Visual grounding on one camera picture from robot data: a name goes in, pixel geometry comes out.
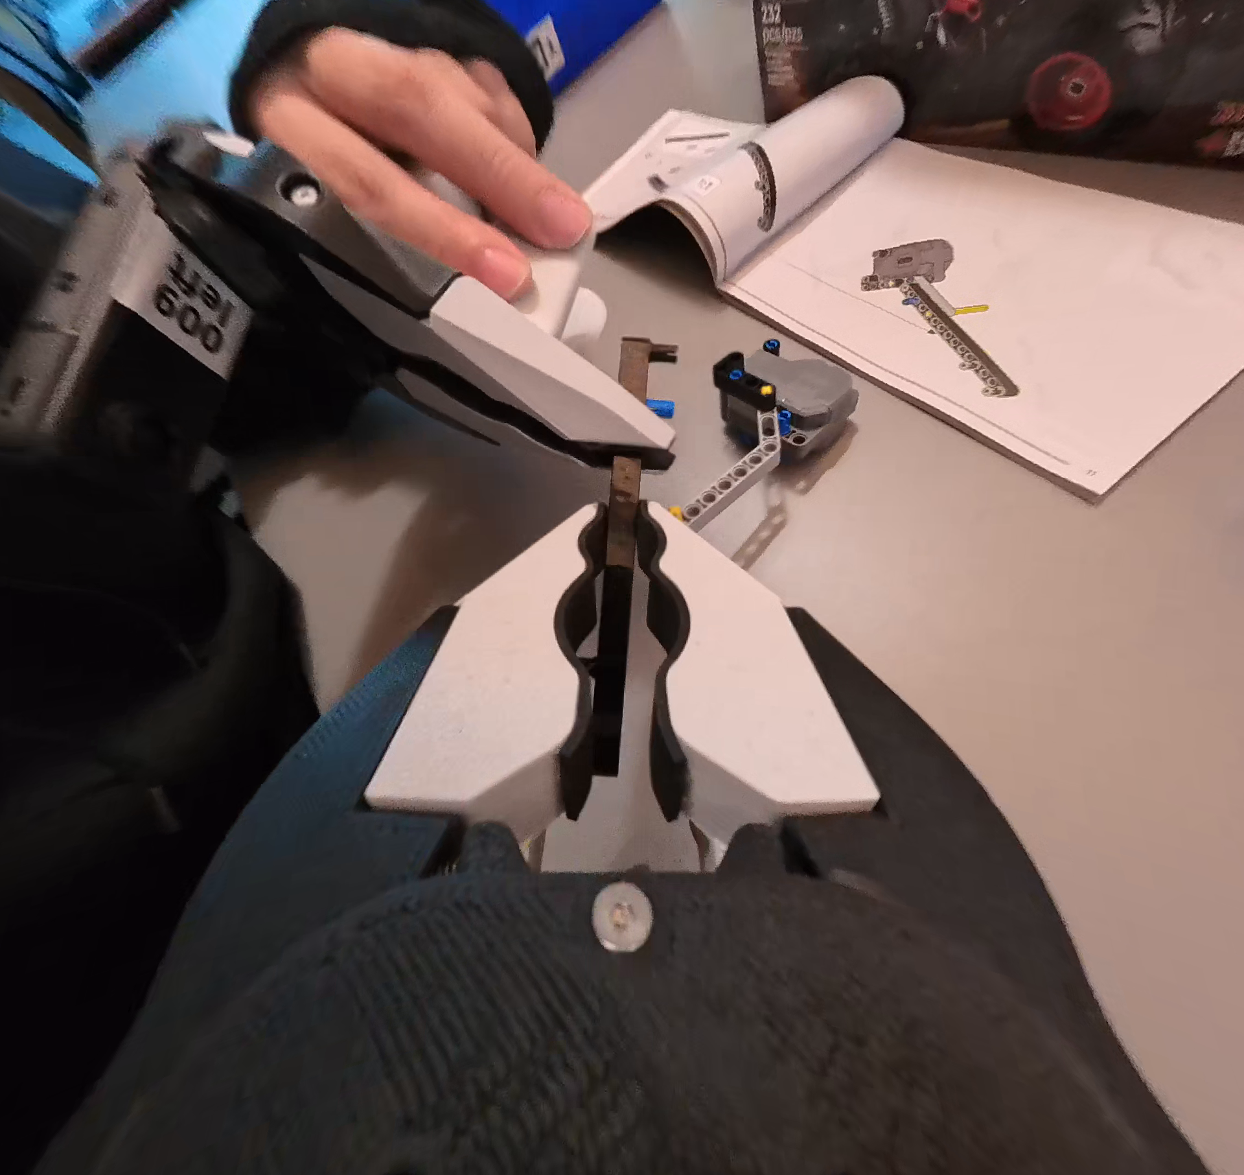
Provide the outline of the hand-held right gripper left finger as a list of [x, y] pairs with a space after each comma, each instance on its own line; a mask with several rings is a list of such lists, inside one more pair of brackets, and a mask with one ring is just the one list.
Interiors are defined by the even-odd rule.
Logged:
[[364, 790], [368, 809], [503, 824], [541, 869], [548, 827], [590, 792], [591, 671], [606, 510], [586, 503], [448, 610]]

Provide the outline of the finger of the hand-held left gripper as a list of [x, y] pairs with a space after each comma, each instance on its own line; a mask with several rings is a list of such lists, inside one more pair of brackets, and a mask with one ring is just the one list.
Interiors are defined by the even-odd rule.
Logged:
[[411, 365], [396, 365], [392, 394], [431, 418], [475, 438], [506, 448], [538, 448], [584, 468], [609, 468], [615, 457], [630, 457], [647, 471], [667, 471], [675, 464], [672, 448], [575, 441], [564, 437], [534, 414], [490, 396], [473, 383], [426, 359], [414, 359]]
[[420, 252], [373, 252], [361, 271], [311, 256], [301, 264], [360, 349], [373, 352], [388, 388], [396, 365], [426, 359], [571, 440], [674, 447], [672, 429], [642, 398], [479, 281]]

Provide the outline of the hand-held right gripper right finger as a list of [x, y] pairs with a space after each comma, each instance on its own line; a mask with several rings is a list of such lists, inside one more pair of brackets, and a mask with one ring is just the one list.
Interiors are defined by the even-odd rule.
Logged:
[[[686, 632], [674, 620], [671, 640], [652, 633], [644, 589], [633, 622], [633, 862], [698, 869], [695, 830], [722, 855], [745, 824], [877, 809], [877, 782], [779, 597], [660, 503], [640, 505], [636, 529], [647, 586], [675, 590]], [[689, 767], [674, 820], [651, 778], [657, 690]]]

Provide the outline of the long black toy beam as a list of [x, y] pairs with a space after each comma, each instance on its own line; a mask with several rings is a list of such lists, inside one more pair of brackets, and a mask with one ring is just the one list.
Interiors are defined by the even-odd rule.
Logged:
[[637, 502], [641, 472], [671, 467], [671, 448], [615, 455], [605, 507], [596, 650], [591, 660], [590, 775], [618, 773], [636, 567]]

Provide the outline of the grey toy motor assembly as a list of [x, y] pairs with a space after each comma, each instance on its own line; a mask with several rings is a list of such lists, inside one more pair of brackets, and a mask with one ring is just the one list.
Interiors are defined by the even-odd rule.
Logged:
[[751, 353], [733, 350], [712, 367], [725, 432], [737, 460], [670, 513], [693, 530], [714, 521], [783, 461], [828, 449], [847, 429], [858, 403], [851, 375], [823, 357], [785, 354], [778, 338]]

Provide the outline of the person's left hand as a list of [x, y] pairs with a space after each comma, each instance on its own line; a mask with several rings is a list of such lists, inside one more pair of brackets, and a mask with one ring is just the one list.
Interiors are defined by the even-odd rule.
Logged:
[[485, 61], [330, 28], [262, 74], [249, 108], [354, 215], [508, 300], [530, 284], [515, 237], [564, 250], [591, 230]]

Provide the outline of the person's dark clothing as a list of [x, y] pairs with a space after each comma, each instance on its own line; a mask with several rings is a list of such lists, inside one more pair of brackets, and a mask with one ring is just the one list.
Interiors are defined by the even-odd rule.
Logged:
[[25, 1172], [318, 705], [296, 593], [213, 497], [2, 447], [1, 545], [1, 1169]]

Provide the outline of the open instruction booklet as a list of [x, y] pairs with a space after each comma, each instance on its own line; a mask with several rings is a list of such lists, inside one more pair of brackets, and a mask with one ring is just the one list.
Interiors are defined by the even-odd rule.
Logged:
[[717, 292], [1059, 479], [1108, 493], [1242, 368], [1242, 230], [898, 137], [848, 78], [778, 122], [670, 109], [584, 192], [678, 220]]

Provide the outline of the dark toy set box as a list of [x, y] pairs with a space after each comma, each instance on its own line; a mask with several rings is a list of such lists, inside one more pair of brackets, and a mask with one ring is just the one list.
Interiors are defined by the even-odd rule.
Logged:
[[911, 141], [1242, 164], [1242, 0], [752, 0], [764, 116], [860, 76]]

